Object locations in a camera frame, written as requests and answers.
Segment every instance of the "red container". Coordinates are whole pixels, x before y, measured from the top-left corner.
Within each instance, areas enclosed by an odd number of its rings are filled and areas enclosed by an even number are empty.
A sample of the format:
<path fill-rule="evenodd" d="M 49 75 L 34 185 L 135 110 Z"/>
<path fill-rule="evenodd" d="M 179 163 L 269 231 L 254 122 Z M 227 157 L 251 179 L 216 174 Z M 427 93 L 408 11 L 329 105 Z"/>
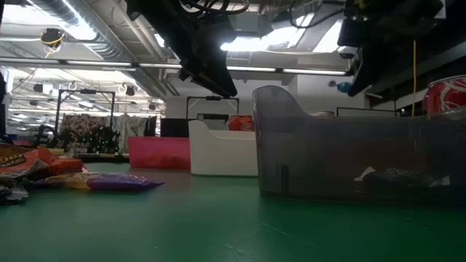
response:
<path fill-rule="evenodd" d="M 430 83 L 428 88 L 422 103 L 429 114 L 466 106 L 466 76 L 441 79 Z"/>
<path fill-rule="evenodd" d="M 191 169 L 189 138 L 129 137 L 131 167 Z"/>
<path fill-rule="evenodd" d="M 254 131 L 253 116 L 230 116 L 226 125 L 230 131 Z"/>

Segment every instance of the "white bin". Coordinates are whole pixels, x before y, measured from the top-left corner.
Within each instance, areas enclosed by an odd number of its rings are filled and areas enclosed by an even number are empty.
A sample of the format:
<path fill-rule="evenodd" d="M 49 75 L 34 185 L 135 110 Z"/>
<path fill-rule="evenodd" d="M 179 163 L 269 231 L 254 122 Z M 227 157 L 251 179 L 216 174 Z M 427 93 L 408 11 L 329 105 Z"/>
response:
<path fill-rule="evenodd" d="M 256 134 L 209 130 L 201 121 L 189 122 L 193 175 L 257 176 Z"/>

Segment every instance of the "wire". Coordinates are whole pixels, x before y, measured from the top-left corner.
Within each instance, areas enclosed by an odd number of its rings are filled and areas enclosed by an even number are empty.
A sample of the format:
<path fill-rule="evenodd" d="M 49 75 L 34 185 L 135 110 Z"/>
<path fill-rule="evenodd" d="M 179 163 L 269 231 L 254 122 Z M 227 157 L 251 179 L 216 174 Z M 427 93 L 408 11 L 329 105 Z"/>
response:
<path fill-rule="evenodd" d="M 315 3 L 317 1 L 318 0 L 314 0 L 314 1 L 310 2 L 310 3 L 308 3 L 308 4 L 312 4 L 312 3 Z M 306 25 L 306 26 L 301 26 L 301 25 L 297 25 L 296 22 L 293 19 L 293 9 L 294 9 L 295 4 L 296 4 L 296 0 L 293 0 L 293 2 L 291 2 L 290 8 L 288 9 L 288 16 L 290 18 L 290 24 L 292 26 L 294 26 L 295 28 L 300 28 L 300 29 L 302 29 L 302 28 L 306 28 L 306 29 L 313 28 L 316 25 L 319 25 L 319 24 L 325 22 L 327 19 L 332 18 L 332 17 L 334 17 L 334 16 L 336 16 L 338 14 L 341 14 L 343 12 L 343 8 L 341 8 L 341 9 L 336 10 L 335 12 L 332 12 L 332 13 L 326 15 L 325 17 L 322 17 L 321 19 L 319 19 L 318 21 L 316 21 L 316 22 L 314 22 L 312 24 L 309 24 L 309 25 Z"/>
<path fill-rule="evenodd" d="M 416 104 L 416 88 L 417 88 L 417 58 L 416 58 L 416 40 L 413 42 L 413 80 L 414 80 L 414 88 L 413 88 L 413 108 L 411 112 L 411 116 L 414 116 L 414 108 Z"/>
<path fill-rule="evenodd" d="M 245 0 L 245 6 L 242 9 L 226 11 L 225 6 L 227 7 L 227 5 L 226 5 L 227 2 L 229 3 L 229 1 L 224 1 L 224 5 L 222 6 L 222 8 L 214 9 L 214 8 L 211 8 L 211 7 L 204 7 L 204 6 L 202 6 L 202 5 L 198 4 L 198 3 L 193 2 L 192 0 L 186 0 L 186 3 L 188 3 L 191 7 L 195 7 L 197 9 L 199 9 L 199 10 L 209 12 L 209 13 L 213 13 L 213 14 L 238 15 L 238 14 L 241 14 L 243 12 L 246 12 L 249 9 L 249 6 L 250 6 L 249 0 Z"/>
<path fill-rule="evenodd" d="M 57 39 L 57 40 L 54 40 L 54 41 L 51 41 L 51 42 L 45 42 L 45 41 L 42 40 L 42 36 L 43 36 L 43 35 L 44 35 L 44 34 L 41 33 L 41 41 L 42 41 L 42 44 L 57 44 L 59 41 L 62 41 L 63 38 L 65 38 L 65 34 L 63 34 L 63 35 L 62 35 L 59 39 Z"/>

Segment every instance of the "yellow cable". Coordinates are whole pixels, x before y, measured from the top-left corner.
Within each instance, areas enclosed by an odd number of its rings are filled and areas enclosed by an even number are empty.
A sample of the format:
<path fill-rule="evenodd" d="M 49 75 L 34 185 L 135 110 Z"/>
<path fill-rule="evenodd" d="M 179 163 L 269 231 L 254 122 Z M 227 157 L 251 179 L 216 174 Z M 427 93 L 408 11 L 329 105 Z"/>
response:
<path fill-rule="evenodd" d="M 414 56 L 413 56 L 413 79 L 414 79 L 414 91 L 413 91 L 413 108 L 411 116 L 414 116 L 414 104 L 416 103 L 416 87 L 417 87 L 417 62 L 416 62 L 416 40 L 414 40 Z"/>
<path fill-rule="evenodd" d="M 63 34 L 58 40 L 51 41 L 51 42 L 42 41 L 42 43 L 44 43 L 44 44 L 56 44 L 56 43 L 58 43 L 59 41 L 62 41 L 64 37 L 65 37 L 65 34 Z"/>

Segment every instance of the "clear plastic bin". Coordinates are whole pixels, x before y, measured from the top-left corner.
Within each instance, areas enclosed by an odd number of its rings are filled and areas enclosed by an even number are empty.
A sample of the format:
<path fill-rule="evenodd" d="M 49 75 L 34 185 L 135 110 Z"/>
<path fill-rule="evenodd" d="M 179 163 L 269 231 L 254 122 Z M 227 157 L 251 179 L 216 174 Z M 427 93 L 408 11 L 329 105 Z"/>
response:
<path fill-rule="evenodd" d="M 313 117 L 280 87 L 254 91 L 261 192 L 464 203 L 466 109 L 427 117 Z"/>

